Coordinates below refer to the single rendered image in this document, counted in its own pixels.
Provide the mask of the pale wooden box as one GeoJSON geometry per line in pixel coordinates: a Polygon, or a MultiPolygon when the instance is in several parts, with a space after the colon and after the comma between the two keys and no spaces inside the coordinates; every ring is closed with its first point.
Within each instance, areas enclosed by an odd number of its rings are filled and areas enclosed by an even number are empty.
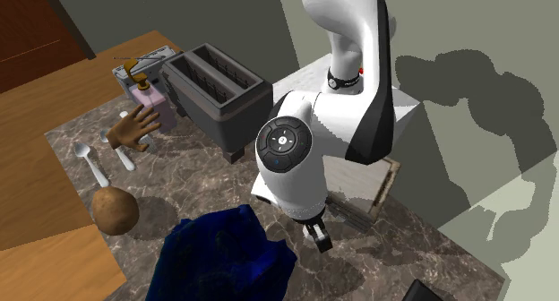
{"type": "Polygon", "coordinates": [[[323,164],[329,212],[358,232],[367,233],[378,219],[400,163],[383,158],[371,165],[362,165],[324,156],[323,164]]]}

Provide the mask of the dark blue crumpled cloth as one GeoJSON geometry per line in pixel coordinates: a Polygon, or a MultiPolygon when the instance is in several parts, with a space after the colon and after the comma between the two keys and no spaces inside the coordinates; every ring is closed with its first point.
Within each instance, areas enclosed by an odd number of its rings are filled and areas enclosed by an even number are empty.
{"type": "Polygon", "coordinates": [[[165,238],[145,301],[282,301],[296,261],[248,204],[182,219],[165,238]]]}

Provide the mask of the black flat thing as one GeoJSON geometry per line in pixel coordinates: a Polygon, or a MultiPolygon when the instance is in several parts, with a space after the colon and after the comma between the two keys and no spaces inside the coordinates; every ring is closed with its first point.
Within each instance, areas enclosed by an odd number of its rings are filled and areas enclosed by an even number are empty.
{"type": "Polygon", "coordinates": [[[427,285],[415,279],[401,301],[443,301],[427,285]]]}

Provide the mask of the dark grey toaster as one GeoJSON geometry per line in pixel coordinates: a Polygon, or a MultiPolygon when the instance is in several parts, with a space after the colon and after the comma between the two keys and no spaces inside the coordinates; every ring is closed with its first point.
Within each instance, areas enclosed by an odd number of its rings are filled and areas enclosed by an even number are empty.
{"type": "Polygon", "coordinates": [[[163,61],[159,77],[176,106],[233,164],[268,120],[272,84],[209,43],[163,61]]]}

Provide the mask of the white marble robot stand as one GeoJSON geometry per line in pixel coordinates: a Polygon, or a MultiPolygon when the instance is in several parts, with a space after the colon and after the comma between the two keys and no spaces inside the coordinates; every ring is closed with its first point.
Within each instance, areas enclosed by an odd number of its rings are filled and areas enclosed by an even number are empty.
{"type": "MultiPolygon", "coordinates": [[[[274,102],[289,90],[317,92],[325,79],[327,54],[273,83],[274,102]]],[[[426,105],[393,89],[397,117],[390,158],[401,164],[390,195],[435,228],[470,209],[465,191],[451,181],[428,120],[426,105]]]]}

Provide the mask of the silver fork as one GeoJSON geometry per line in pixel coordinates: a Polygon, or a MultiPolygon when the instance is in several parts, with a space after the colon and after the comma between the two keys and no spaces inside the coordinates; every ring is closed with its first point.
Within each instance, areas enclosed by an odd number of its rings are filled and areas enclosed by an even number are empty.
{"type": "MultiPolygon", "coordinates": [[[[121,111],[119,113],[121,118],[124,118],[125,116],[128,115],[127,111],[121,111]]],[[[139,144],[147,144],[148,148],[146,149],[147,152],[149,153],[155,153],[157,151],[157,147],[155,145],[155,142],[153,141],[153,139],[148,135],[144,135],[142,138],[139,139],[138,141],[139,144]]]]}

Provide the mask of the brown potato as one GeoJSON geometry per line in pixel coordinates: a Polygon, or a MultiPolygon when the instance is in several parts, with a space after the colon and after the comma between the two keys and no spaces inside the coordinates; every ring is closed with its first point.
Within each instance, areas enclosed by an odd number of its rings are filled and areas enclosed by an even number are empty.
{"type": "Polygon", "coordinates": [[[127,233],[136,225],[140,216],[135,197],[114,186],[102,187],[96,191],[91,209],[98,229],[110,236],[127,233]]]}

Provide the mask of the silver spoon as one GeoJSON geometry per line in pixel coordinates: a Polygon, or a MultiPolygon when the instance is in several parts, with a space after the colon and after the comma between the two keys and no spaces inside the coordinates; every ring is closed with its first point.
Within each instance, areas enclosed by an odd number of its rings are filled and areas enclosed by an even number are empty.
{"type": "Polygon", "coordinates": [[[98,181],[101,187],[109,186],[108,179],[103,175],[100,169],[93,163],[93,161],[89,157],[89,153],[90,153],[89,145],[81,142],[75,143],[74,153],[77,157],[84,159],[88,163],[92,174],[95,176],[96,180],[98,181]]]}
{"type": "MultiPolygon", "coordinates": [[[[108,129],[103,129],[100,131],[99,134],[100,140],[102,140],[104,143],[108,143],[107,133],[108,133],[108,129]]],[[[122,164],[125,166],[125,168],[128,171],[134,171],[136,169],[134,163],[125,155],[125,153],[121,150],[121,148],[116,148],[115,152],[118,158],[120,158],[122,164]]]]}

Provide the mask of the pink soap dispenser gold pump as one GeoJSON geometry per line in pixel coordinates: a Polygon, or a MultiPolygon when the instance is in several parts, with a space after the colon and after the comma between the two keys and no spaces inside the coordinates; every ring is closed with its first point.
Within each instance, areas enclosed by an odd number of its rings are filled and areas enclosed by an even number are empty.
{"type": "Polygon", "coordinates": [[[135,102],[144,105],[145,108],[153,108],[159,113],[157,122],[161,123],[160,133],[166,133],[176,127],[177,122],[167,98],[148,81],[146,73],[132,73],[133,68],[138,65],[137,59],[130,59],[124,63],[124,69],[133,81],[131,93],[135,102]]]}

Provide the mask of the brown hand figure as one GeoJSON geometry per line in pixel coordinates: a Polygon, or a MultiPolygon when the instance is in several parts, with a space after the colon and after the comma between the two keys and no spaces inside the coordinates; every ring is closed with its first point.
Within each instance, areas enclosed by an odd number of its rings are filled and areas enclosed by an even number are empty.
{"type": "Polygon", "coordinates": [[[138,105],[109,129],[106,134],[109,145],[113,150],[126,146],[145,152],[150,145],[140,143],[140,139],[161,127],[161,123],[157,122],[159,116],[160,113],[153,107],[144,108],[143,104],[138,105]]]}

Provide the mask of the pale grey box appliance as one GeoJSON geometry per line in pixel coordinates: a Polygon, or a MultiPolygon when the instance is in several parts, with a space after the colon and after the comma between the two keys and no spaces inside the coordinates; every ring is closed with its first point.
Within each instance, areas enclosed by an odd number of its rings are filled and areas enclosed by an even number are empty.
{"type": "MultiPolygon", "coordinates": [[[[166,89],[160,82],[159,70],[161,69],[163,63],[175,54],[176,51],[170,46],[160,47],[150,52],[149,54],[143,55],[138,60],[138,65],[136,65],[132,69],[131,73],[132,75],[136,75],[137,73],[145,73],[148,77],[147,81],[150,84],[153,84],[158,91],[165,93],[166,89]]],[[[112,74],[116,77],[116,80],[121,85],[128,98],[136,101],[135,97],[132,94],[132,90],[137,85],[137,83],[133,82],[133,80],[128,76],[124,69],[124,66],[121,64],[120,66],[114,68],[112,70],[112,74]]]]}

